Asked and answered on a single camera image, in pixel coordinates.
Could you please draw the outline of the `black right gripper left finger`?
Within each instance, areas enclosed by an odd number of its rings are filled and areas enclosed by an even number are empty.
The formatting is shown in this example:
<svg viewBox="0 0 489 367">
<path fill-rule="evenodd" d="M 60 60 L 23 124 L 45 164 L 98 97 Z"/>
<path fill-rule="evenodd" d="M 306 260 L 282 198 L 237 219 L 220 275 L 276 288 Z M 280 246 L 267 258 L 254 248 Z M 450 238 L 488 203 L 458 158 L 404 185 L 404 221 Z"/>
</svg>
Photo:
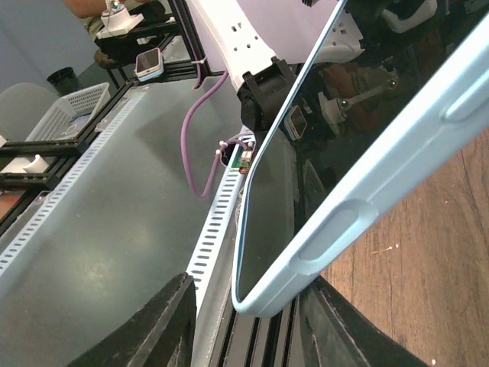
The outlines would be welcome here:
<svg viewBox="0 0 489 367">
<path fill-rule="evenodd" d="M 69 365 L 190 366 L 195 330 L 196 286 L 183 272 Z"/>
</svg>

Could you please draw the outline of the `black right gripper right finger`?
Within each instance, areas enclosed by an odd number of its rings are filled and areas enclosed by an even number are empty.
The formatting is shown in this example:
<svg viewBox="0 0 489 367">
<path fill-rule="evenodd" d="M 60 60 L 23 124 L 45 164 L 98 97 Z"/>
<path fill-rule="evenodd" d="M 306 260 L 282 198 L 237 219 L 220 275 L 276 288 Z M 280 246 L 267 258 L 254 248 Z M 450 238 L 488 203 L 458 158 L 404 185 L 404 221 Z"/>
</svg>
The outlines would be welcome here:
<svg viewBox="0 0 489 367">
<path fill-rule="evenodd" d="M 306 366 L 425 366 L 317 277 L 298 296 Z"/>
</svg>

